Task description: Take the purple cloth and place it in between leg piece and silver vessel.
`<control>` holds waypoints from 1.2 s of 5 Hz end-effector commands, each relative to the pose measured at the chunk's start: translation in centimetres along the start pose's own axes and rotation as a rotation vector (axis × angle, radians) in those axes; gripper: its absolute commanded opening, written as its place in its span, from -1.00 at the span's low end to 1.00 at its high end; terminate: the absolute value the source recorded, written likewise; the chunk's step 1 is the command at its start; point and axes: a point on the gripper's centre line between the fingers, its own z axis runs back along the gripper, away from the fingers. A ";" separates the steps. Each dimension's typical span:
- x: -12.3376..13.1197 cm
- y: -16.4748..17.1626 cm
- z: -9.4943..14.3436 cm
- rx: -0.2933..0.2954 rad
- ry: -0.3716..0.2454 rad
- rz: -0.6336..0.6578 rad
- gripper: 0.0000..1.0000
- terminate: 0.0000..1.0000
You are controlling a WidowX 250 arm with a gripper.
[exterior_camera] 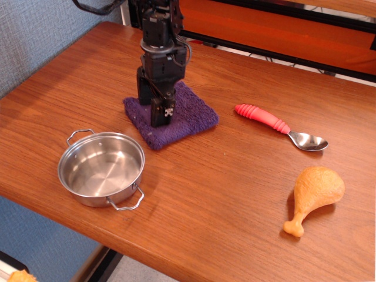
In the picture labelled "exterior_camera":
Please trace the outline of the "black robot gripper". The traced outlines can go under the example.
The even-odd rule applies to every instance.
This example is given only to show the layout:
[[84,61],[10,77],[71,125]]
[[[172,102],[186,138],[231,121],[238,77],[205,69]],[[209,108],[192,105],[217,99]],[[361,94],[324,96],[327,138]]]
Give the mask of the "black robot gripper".
[[152,127],[168,125],[176,107],[174,86],[185,76],[187,46],[169,43],[155,47],[143,43],[141,48],[142,65],[136,75],[139,103],[151,105]]

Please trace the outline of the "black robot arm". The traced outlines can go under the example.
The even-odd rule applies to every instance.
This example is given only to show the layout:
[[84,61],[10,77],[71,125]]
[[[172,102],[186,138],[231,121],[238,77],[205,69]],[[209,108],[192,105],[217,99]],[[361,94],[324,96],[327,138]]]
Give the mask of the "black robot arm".
[[179,35],[184,19],[179,1],[140,1],[136,8],[144,51],[137,70],[138,99],[141,105],[150,106],[151,126],[160,127],[171,122],[175,84],[185,77],[192,49]]

